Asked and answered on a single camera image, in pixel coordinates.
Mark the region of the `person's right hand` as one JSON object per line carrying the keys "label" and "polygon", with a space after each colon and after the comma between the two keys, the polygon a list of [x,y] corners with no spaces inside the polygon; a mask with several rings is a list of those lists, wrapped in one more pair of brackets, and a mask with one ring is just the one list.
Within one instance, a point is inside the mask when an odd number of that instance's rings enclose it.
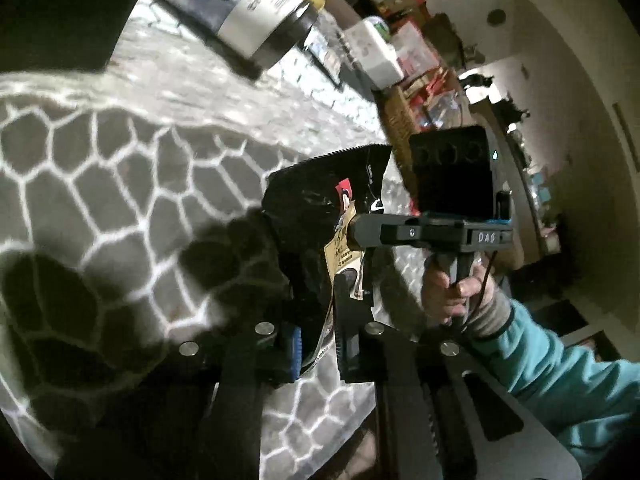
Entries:
{"label": "person's right hand", "polygon": [[478,320],[494,310],[496,284],[484,263],[482,258],[475,258],[470,276],[454,284],[431,260],[425,268],[421,290],[426,316],[433,322],[449,324],[454,318]]}

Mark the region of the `teal sleeved forearm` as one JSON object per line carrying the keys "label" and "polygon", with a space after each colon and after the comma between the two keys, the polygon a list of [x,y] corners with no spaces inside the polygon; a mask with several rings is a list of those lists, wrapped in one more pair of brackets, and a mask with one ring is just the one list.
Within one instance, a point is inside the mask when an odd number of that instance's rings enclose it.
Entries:
{"label": "teal sleeved forearm", "polygon": [[486,368],[538,419],[588,477],[639,426],[639,365],[599,362],[567,347],[501,289],[470,317],[474,350]]}

